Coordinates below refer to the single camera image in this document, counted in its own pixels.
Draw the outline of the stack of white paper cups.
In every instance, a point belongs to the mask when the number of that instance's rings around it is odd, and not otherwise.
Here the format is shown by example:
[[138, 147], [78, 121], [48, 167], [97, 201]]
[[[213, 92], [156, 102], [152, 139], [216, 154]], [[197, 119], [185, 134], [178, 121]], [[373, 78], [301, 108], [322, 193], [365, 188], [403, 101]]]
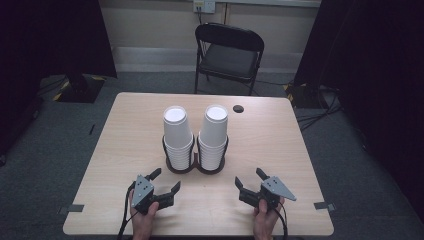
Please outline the stack of white paper cups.
[[198, 136], [200, 165], [207, 171], [219, 168], [227, 143], [228, 112], [221, 105], [206, 108]]
[[169, 165], [175, 171], [185, 171], [192, 165], [194, 136], [187, 113], [181, 106], [170, 106], [163, 115], [163, 144]]

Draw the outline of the black stand base striped tape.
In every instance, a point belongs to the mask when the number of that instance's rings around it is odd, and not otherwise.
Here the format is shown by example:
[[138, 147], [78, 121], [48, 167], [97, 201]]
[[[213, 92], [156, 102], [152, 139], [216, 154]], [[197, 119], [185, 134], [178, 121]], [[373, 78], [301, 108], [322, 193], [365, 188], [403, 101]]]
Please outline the black stand base striped tape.
[[94, 103], [105, 78], [92, 75], [65, 76], [65, 83], [53, 97], [57, 102]]
[[323, 89], [315, 89], [307, 84], [283, 86], [287, 99], [295, 109], [330, 109], [334, 101], [326, 98]]

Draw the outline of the white wall socket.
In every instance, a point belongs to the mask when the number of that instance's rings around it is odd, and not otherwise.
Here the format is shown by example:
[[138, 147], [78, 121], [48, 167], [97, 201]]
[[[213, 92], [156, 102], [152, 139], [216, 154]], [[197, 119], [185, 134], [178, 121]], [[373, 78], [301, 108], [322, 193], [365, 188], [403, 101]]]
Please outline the white wall socket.
[[216, 2], [213, 0], [193, 0], [193, 11], [195, 13], [214, 14]]

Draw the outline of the person's right hand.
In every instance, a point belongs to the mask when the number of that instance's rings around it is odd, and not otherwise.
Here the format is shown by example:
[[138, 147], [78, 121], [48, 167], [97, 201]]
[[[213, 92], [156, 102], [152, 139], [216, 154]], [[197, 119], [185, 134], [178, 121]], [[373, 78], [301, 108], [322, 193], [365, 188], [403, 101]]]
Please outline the person's right hand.
[[280, 198], [280, 205], [276, 210], [269, 211], [267, 201], [261, 199], [259, 205], [254, 209], [254, 225], [253, 225], [253, 236], [255, 240], [271, 240], [274, 227], [279, 219], [278, 212], [281, 211], [281, 207], [284, 204], [285, 199]]

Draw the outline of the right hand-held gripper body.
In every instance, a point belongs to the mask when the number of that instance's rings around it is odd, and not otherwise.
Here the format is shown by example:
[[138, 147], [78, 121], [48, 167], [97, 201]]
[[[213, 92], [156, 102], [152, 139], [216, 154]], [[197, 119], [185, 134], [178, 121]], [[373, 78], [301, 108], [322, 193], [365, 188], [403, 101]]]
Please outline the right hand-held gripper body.
[[260, 194], [266, 200], [269, 209], [275, 209], [280, 202], [280, 198], [296, 201], [296, 196], [289, 188], [276, 176], [268, 177], [261, 183]]

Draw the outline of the black curtain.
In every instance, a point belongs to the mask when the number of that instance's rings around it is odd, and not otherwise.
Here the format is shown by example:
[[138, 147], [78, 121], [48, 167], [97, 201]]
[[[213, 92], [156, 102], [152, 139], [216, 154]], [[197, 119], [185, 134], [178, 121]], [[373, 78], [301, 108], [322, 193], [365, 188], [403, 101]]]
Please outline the black curtain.
[[116, 77], [100, 0], [0, 0], [0, 166], [51, 75]]
[[294, 83], [338, 89], [424, 223], [424, 0], [321, 0]]

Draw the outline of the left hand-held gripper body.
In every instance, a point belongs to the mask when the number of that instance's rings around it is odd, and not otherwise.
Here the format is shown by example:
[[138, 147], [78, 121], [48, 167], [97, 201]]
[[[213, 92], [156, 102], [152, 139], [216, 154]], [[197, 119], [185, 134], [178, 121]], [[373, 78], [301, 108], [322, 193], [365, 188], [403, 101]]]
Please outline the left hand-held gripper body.
[[148, 213], [149, 207], [156, 201], [154, 185], [151, 180], [152, 177], [150, 175], [138, 175], [135, 181], [131, 207], [143, 215]]

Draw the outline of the grey tape strip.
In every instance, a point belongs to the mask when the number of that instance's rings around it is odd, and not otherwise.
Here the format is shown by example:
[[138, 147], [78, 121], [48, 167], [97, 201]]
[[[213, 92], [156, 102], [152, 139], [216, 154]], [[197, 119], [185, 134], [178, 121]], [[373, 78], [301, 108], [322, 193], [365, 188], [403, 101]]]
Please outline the grey tape strip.
[[329, 212], [336, 210], [336, 206], [333, 203], [327, 202], [315, 202], [314, 207], [316, 210], [327, 209]]
[[61, 207], [58, 211], [59, 214], [66, 215], [69, 212], [82, 212], [84, 209], [83, 204], [71, 204], [68, 206]]

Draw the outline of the person's left hand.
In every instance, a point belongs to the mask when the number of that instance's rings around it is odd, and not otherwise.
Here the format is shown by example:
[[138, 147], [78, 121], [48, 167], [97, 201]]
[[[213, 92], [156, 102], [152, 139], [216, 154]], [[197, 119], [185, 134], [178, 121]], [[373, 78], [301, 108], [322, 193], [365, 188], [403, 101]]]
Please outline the person's left hand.
[[143, 215], [140, 214], [135, 208], [130, 208], [132, 216], [132, 239], [133, 240], [149, 240], [153, 231], [154, 218], [158, 211], [159, 203], [153, 202], [148, 209], [148, 212]]

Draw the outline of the black double cup holder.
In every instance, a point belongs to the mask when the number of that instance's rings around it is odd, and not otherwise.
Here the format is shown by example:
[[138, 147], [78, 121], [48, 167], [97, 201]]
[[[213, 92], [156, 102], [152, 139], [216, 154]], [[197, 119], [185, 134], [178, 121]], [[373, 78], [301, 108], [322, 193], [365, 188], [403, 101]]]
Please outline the black double cup holder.
[[198, 169], [204, 174], [217, 174], [225, 165], [225, 154], [229, 138], [215, 150], [207, 149], [199, 136], [192, 136], [190, 142], [182, 148], [171, 147], [162, 137], [162, 145], [168, 169], [177, 174], [185, 174]]

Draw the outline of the black folding chair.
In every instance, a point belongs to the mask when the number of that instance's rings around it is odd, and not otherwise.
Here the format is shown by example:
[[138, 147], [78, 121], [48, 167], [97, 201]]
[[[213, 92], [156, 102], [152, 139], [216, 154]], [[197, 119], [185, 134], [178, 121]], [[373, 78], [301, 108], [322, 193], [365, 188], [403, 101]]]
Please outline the black folding chair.
[[199, 75], [249, 84], [252, 94], [265, 43], [254, 31], [208, 22], [195, 29], [197, 42], [195, 87]]

